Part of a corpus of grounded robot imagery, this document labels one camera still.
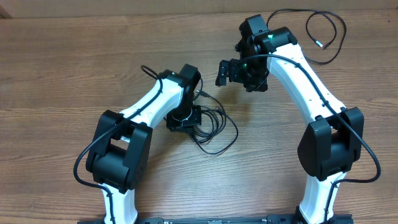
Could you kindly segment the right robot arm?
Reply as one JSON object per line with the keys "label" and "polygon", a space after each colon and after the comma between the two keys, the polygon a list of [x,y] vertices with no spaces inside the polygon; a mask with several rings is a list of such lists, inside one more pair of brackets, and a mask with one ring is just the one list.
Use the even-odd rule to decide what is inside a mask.
{"label": "right robot arm", "polygon": [[338,187],[361,155],[364,116],[334,97],[306,61],[287,27],[268,29],[260,14],[239,26],[239,59],[222,60],[215,84],[244,85],[248,92],[268,89],[267,77],[281,82],[300,111],[306,129],[297,148],[307,173],[303,200],[291,223],[352,223],[351,215],[333,212]]}

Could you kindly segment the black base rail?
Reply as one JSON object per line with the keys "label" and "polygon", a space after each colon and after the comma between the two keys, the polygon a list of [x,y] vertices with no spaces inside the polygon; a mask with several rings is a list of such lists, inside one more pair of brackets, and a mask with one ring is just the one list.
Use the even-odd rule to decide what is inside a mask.
{"label": "black base rail", "polygon": [[[102,219],[94,221],[78,221],[77,224],[104,224]],[[239,218],[138,218],[135,223],[139,224],[294,224],[304,223],[299,221],[295,215],[268,215],[266,217],[239,217]],[[335,215],[328,223],[353,224],[352,215]]]}

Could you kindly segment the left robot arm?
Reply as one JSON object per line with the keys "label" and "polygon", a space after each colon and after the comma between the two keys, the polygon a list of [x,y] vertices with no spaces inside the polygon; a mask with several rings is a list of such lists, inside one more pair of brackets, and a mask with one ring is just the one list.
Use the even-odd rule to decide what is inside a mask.
{"label": "left robot arm", "polygon": [[100,116],[93,141],[83,151],[92,186],[104,196],[106,213],[99,223],[138,223],[134,190],[147,165],[153,130],[162,120],[171,132],[187,134],[201,124],[200,107],[193,103],[198,69],[186,64],[178,73],[165,70],[154,77],[154,87],[137,103]]}

